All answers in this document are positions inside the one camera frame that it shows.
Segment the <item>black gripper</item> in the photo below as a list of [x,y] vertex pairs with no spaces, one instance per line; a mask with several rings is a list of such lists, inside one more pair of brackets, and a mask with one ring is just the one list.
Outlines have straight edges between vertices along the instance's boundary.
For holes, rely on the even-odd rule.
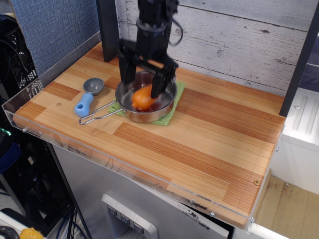
[[119,69],[121,81],[128,85],[135,80],[137,66],[153,75],[151,98],[157,98],[169,84],[175,82],[178,64],[167,55],[170,23],[149,25],[138,23],[136,41],[119,40]]

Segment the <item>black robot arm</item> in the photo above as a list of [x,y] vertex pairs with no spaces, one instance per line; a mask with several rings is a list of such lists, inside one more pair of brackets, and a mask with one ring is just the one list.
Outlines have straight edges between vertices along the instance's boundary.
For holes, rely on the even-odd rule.
[[151,97],[157,98],[174,80],[178,64],[167,54],[172,16],[177,13],[177,0],[139,0],[136,41],[119,40],[121,81],[128,85],[141,67],[153,73]]

